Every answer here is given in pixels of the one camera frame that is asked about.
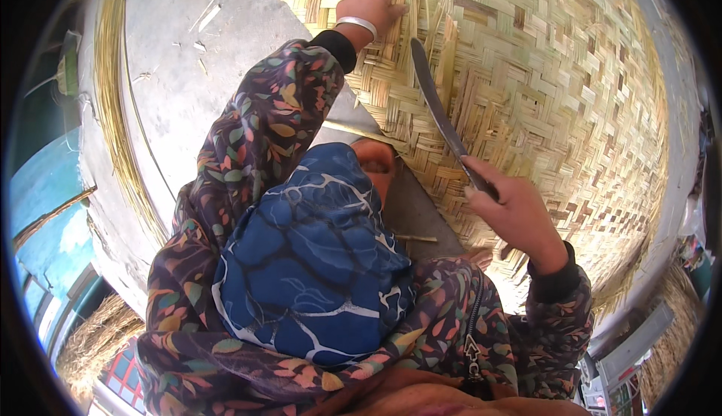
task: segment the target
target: wrist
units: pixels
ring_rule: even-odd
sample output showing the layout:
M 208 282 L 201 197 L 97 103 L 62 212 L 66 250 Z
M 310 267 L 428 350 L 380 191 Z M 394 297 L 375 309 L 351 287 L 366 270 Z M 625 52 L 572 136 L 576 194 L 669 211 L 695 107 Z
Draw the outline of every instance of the wrist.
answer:
M 569 262 L 569 253 L 564 241 L 558 238 L 558 241 L 551 242 L 544 246 L 533 257 L 529 255 L 531 262 L 534 263 L 534 269 L 539 275 L 551 275 L 559 272 Z
M 356 53 L 363 50 L 366 45 L 373 42 L 373 32 L 361 25 L 342 23 L 334 27 L 334 31 L 343 34 L 354 46 Z

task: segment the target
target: concrete floor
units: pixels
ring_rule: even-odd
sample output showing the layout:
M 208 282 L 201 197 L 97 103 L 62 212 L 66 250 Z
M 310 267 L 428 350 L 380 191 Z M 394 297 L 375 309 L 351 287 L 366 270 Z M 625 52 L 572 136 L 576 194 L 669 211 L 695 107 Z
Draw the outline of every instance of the concrete floor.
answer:
M 92 64 L 93 1 L 86 18 L 81 70 L 89 70 Z M 137 123 L 129 122 L 129 132 L 152 202 L 168 226 L 175 194 L 195 177 L 196 155 L 203 139 L 243 73 L 288 39 L 311 38 L 290 9 L 278 0 L 217 0 L 221 5 L 219 14 L 203 32 L 193 29 L 189 33 L 189 28 L 209 1 L 127 0 L 126 4 L 129 78 L 135 80 L 134 97 L 159 170 L 142 142 Z M 637 287 L 628 303 L 602 323 L 598 329 L 600 334 L 624 316 L 627 309 L 648 290 L 666 263 L 680 226 L 684 199 L 692 186 L 697 156 L 698 114 L 694 103 L 696 97 L 691 90 L 692 71 L 684 65 L 677 68 L 671 38 L 651 0 L 639 2 L 655 31 L 655 44 L 660 51 L 667 81 L 670 101 L 669 183 L 659 230 L 651 253 L 645 259 L 643 271 L 637 274 Z M 207 51 L 193 48 L 194 42 L 202 42 Z M 207 74 L 200 67 L 199 60 L 203 61 Z M 150 73 L 150 78 L 136 80 L 141 73 Z M 81 90 L 93 94 L 90 73 L 84 73 L 80 85 Z M 346 87 L 329 114 L 330 120 L 343 121 L 364 130 L 376 130 L 373 119 L 363 107 L 353 109 L 354 100 L 353 93 Z M 680 101 L 685 101 L 686 110 Z M 100 253 L 96 267 L 134 309 L 144 314 L 145 278 L 158 246 L 144 233 L 143 227 L 123 202 L 112 175 L 102 133 L 90 108 L 86 109 L 83 118 L 83 173 L 88 181 L 97 183 L 99 187 L 91 207 L 91 217 L 100 231 L 98 239 L 104 239 L 104 242 L 97 240 L 96 250 Z M 355 139 L 354 135 L 324 128 L 316 142 L 351 142 Z M 165 177 L 171 192 L 162 177 Z M 384 219 L 396 233 L 438 237 L 439 242 L 435 244 L 412 243 L 410 253 L 413 258 L 463 251 L 453 231 L 407 168 L 402 168 L 402 173 L 391 186 Z

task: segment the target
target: mouth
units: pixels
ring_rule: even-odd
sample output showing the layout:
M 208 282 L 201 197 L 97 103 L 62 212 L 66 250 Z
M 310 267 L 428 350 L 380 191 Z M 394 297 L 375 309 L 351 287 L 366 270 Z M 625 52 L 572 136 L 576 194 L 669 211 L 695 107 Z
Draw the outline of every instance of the mouth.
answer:
M 463 404 L 436 404 L 429 405 L 413 413 L 413 416 L 454 416 L 471 407 Z

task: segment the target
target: hand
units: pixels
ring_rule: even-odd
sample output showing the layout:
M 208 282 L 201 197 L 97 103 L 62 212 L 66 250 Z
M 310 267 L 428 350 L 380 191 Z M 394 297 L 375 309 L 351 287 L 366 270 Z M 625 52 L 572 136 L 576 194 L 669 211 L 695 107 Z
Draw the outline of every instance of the hand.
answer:
M 405 4 L 391 4 L 391 0 L 341 0 L 336 6 L 336 19 L 358 17 L 370 22 L 382 37 L 391 28 L 393 22 L 409 10 Z M 344 23 L 334 28 L 351 41 L 356 52 L 373 41 L 373 34 L 357 24 Z
M 528 179 L 506 177 L 498 169 L 471 156 L 464 164 L 499 191 L 499 203 L 485 192 L 465 188 L 469 206 L 510 246 L 528 254 L 540 275 L 562 269 L 569 260 L 562 238 L 552 224 L 542 196 Z

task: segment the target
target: floral jacket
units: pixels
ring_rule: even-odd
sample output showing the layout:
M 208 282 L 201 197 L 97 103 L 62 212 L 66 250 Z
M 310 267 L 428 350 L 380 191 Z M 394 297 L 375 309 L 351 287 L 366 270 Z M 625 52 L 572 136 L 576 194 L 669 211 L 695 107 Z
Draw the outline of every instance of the floral jacket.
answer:
M 147 331 L 137 342 L 145 405 L 153 414 L 300 414 L 384 368 L 465 378 L 520 396 L 569 399 L 592 330 L 590 284 L 569 264 L 537 277 L 525 316 L 503 312 L 492 281 L 465 259 L 415 264 L 417 303 L 381 347 L 330 372 L 232 338 L 211 285 L 219 250 L 249 205 L 289 177 L 355 64 L 336 32 L 293 40 L 250 69 L 198 156 L 198 176 L 178 195 L 173 237 L 148 277 Z

